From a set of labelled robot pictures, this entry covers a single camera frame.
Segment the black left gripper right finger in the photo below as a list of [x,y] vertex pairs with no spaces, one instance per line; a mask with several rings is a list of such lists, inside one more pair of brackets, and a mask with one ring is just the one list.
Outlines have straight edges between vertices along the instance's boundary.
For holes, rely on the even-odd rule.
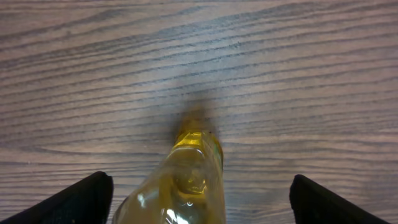
[[294,177],[289,200],[296,224],[388,224],[301,174]]

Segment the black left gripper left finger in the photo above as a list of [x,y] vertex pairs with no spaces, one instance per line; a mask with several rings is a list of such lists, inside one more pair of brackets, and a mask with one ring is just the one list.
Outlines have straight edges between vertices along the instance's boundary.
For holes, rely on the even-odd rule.
[[113,178],[98,171],[1,224],[105,224]]

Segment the yellow liquid bottle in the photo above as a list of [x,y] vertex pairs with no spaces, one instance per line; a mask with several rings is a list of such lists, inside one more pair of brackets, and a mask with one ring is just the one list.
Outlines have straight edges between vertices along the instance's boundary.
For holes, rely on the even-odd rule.
[[112,222],[226,223],[223,151],[204,108],[186,112],[167,157],[115,211]]

